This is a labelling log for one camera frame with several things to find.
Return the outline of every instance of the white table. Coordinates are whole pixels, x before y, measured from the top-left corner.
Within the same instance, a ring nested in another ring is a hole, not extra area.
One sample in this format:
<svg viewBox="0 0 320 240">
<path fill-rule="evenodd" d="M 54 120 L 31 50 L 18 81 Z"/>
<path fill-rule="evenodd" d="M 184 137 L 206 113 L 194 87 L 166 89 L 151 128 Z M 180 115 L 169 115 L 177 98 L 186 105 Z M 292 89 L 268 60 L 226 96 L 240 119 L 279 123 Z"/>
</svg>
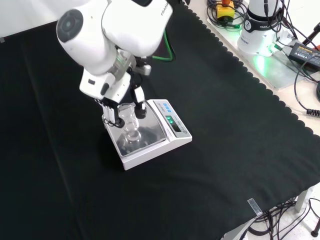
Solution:
<svg viewBox="0 0 320 240">
<path fill-rule="evenodd" d="M 194 13 L 197 14 L 200 20 L 207 26 L 208 29 L 211 30 L 212 33 L 215 33 L 216 31 L 215 28 L 213 28 L 207 22 L 207 18 L 208 18 L 207 0 L 191 0 L 191 3 L 188 7 Z M 313 28 L 320 21 L 319 7 L 320 7 L 319 0 L 308 0 L 305 2 L 301 0 L 290 1 L 289 13 L 292 19 L 292 23 L 297 29 L 303 32 L 303 34 L 305 34 L 306 36 L 308 36 L 313 32 Z M 298 34 L 298 38 L 301 42 L 304 40 L 304 37 L 300 34 Z M 228 51 L 232 52 L 233 55 L 238 57 L 241 61 L 241 57 L 228 47 L 227 42 L 224 42 L 222 39 L 220 39 L 220 41 L 223 43 L 224 46 L 228 48 Z M 313 40 L 313 42 L 316 45 L 320 45 L 320 34 Z M 264 83 L 263 80 L 261 80 L 261 78 L 257 74 L 255 74 L 254 69 L 252 69 L 247 64 L 244 64 L 244 66 L 248 69 L 249 72 L 253 74 L 254 77 L 260 79 L 260 82 Z M 295 98 L 293 85 L 287 88 L 281 89 L 279 91 L 274 89 L 272 91 L 273 91 L 273 94 L 277 95 L 281 101 L 285 102 L 287 107 L 291 108 L 292 113 L 296 114 L 299 120 L 305 123 L 306 127 L 311 128 L 314 134 L 320 136 L 320 118 L 306 115 L 306 111 L 298 104 Z M 308 81 L 301 81 L 297 83 L 296 91 L 300 101 L 304 106 L 306 106 L 309 109 L 320 110 L 320 102 L 316 97 L 316 92 L 315 92 L 316 85 L 314 83 L 311 83 Z M 297 204 L 296 204 L 296 209 L 298 212 L 300 212 L 304 204 L 306 204 L 306 202 L 308 201 L 312 190 L 313 190 L 313 187 L 311 187 L 309 190 L 302 192 L 298 197 Z M 247 229 L 253 221 L 254 219 L 251 219 L 250 221 L 244 223 L 243 225 L 237 227 L 236 229 L 228 232 L 224 236 L 223 240 L 238 240 L 239 237 L 244 232 L 244 230 Z"/>
</svg>

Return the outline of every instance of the white wall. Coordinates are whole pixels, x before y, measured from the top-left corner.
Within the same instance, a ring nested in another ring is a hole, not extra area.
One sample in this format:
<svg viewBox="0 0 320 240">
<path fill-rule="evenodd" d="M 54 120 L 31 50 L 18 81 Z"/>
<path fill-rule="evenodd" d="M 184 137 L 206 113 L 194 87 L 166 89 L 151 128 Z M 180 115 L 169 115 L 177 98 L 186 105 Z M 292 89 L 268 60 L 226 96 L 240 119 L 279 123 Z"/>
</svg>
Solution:
<svg viewBox="0 0 320 240">
<path fill-rule="evenodd" d="M 0 0 L 0 37 L 58 20 L 67 10 L 90 0 Z"/>
</svg>

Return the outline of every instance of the power adapter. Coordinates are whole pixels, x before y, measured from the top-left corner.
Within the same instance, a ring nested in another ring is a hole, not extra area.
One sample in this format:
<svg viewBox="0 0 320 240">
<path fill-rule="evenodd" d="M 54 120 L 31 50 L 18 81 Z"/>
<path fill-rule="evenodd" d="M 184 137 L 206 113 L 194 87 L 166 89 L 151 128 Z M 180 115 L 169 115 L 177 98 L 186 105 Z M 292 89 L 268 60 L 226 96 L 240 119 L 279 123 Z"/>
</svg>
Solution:
<svg viewBox="0 0 320 240">
<path fill-rule="evenodd" d="M 308 58 L 318 55 L 320 57 L 320 51 L 307 47 L 301 43 L 296 42 L 289 54 L 289 59 L 297 63 L 303 64 Z M 312 58 L 307 63 L 307 66 L 316 70 L 320 69 L 320 60 L 318 58 Z"/>
</svg>

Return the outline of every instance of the table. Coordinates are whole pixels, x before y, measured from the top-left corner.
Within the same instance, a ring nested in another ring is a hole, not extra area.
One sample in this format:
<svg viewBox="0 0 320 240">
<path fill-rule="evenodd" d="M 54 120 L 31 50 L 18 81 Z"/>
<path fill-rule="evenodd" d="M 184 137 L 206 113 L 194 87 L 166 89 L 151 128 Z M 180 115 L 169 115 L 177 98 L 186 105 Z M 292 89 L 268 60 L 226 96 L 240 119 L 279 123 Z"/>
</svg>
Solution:
<svg viewBox="0 0 320 240">
<path fill-rule="evenodd" d="M 126 172 L 55 23 L 0 45 L 3 239 L 212 240 L 255 216 L 248 199 L 267 210 L 320 181 L 320 139 L 173 6 L 176 61 L 142 87 L 193 141 Z"/>
</svg>

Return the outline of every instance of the glass beaker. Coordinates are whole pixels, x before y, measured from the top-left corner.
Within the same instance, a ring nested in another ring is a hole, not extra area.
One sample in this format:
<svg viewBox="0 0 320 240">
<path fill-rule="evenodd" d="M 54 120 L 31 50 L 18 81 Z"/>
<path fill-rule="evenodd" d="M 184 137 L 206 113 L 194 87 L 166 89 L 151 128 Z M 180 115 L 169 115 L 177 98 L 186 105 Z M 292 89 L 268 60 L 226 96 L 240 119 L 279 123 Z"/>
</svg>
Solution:
<svg viewBox="0 0 320 240">
<path fill-rule="evenodd" d="M 141 134 L 138 131 L 139 121 L 135 114 L 134 103 L 123 103 L 119 106 L 119 117 L 124 120 L 123 130 L 126 132 L 126 139 L 129 141 L 138 141 Z"/>
</svg>

